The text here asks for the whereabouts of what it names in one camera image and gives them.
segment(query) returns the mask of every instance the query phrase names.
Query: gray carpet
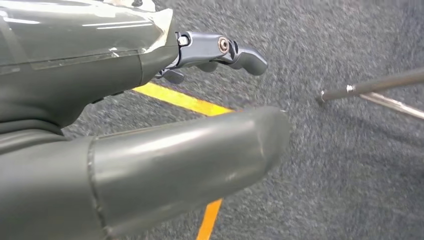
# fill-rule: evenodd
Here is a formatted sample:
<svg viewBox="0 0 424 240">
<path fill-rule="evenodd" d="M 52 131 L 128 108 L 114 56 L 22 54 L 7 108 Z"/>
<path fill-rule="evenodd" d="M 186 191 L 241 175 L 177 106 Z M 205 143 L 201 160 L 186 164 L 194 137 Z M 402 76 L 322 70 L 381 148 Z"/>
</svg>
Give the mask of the gray carpet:
<svg viewBox="0 0 424 240">
<path fill-rule="evenodd" d="M 422 240 L 424 123 L 358 98 L 319 107 L 314 96 L 424 67 L 423 5 L 311 2 L 158 3 L 175 10 L 180 30 L 226 34 L 258 47 L 270 65 L 261 77 L 225 67 L 212 74 L 188 69 L 187 80 L 172 88 L 235 110 L 277 106 L 293 124 L 281 166 L 224 199 L 211 239 Z M 388 95 L 424 109 L 423 92 L 420 85 Z M 127 92 L 89 105 L 65 132 L 101 135 L 200 117 Z M 184 214 L 139 239 L 194 240 L 202 213 Z"/>
</svg>

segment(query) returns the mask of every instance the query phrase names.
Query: robotic hand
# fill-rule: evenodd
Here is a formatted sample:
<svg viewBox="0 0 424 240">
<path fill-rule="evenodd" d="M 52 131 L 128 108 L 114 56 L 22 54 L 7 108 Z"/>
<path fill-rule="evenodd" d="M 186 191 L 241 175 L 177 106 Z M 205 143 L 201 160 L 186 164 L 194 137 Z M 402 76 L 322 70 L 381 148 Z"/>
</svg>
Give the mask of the robotic hand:
<svg viewBox="0 0 424 240">
<path fill-rule="evenodd" d="M 184 75 L 176 69 L 196 66 L 204 72 L 213 72 L 218 64 L 232 69 L 245 69 L 260 76 L 268 68 L 264 57 L 254 48 L 242 47 L 223 35 L 202 32 L 177 32 L 178 57 L 155 77 L 165 78 L 170 83 L 180 84 Z"/>
</svg>

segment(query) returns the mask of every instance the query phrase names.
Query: yellow tape line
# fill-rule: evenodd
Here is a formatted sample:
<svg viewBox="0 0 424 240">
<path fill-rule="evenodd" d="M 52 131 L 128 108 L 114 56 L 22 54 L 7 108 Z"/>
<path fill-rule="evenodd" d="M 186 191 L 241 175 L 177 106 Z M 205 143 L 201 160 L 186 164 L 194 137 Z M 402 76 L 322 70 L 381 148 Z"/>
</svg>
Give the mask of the yellow tape line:
<svg viewBox="0 0 424 240">
<path fill-rule="evenodd" d="M 172 89 L 156 85 L 154 83 L 147 83 L 146 85 L 139 86 L 133 89 L 136 92 L 147 95 L 149 97 L 162 100 L 164 102 L 200 113 L 206 116 L 216 116 L 233 112 L 233 110 L 215 105 L 213 103 L 196 99 L 192 96 L 185 95 L 184 93 L 174 91 Z"/>
<path fill-rule="evenodd" d="M 134 91 L 149 97 L 162 100 L 164 102 L 194 111 L 206 116 L 216 116 L 220 114 L 234 112 L 231 109 L 215 105 L 213 103 L 196 99 L 192 96 L 174 91 L 172 89 L 147 83 L 144 86 L 136 87 Z M 209 203 L 203 215 L 196 240 L 209 240 L 214 229 L 215 221 L 220 211 L 222 199 Z"/>
</svg>

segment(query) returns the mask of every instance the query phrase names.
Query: chair leg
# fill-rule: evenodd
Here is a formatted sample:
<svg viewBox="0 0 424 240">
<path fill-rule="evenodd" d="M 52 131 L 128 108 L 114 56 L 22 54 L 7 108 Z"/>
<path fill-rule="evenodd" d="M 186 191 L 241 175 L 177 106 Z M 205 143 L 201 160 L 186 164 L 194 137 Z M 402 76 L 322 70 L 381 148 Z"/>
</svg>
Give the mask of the chair leg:
<svg viewBox="0 0 424 240">
<path fill-rule="evenodd" d="M 321 91 L 316 100 L 322 104 L 328 100 L 359 96 L 420 83 L 424 83 L 424 67 L 369 82 L 347 85 L 345 88 Z"/>
<path fill-rule="evenodd" d="M 392 98 L 383 96 L 381 94 L 371 92 L 371 93 L 364 93 L 359 95 L 362 99 L 371 101 L 375 104 L 382 105 L 384 107 L 388 107 L 394 111 L 401 112 L 404 114 L 407 114 L 412 117 L 416 117 L 418 119 L 424 120 L 424 111 L 421 111 L 415 107 L 406 105 L 400 101 L 396 101 Z"/>
</svg>

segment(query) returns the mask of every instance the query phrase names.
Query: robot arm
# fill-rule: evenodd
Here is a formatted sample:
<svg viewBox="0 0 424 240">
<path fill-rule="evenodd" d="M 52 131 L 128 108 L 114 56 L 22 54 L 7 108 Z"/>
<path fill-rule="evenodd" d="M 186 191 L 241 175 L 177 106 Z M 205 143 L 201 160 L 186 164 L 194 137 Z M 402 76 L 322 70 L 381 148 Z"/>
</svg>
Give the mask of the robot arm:
<svg viewBox="0 0 424 240">
<path fill-rule="evenodd" d="M 0 233 L 111 240 L 260 180 L 288 145 L 275 107 L 68 141 L 87 104 L 218 64 L 267 62 L 220 34 L 176 32 L 172 11 L 90 0 L 0 0 Z"/>
</svg>

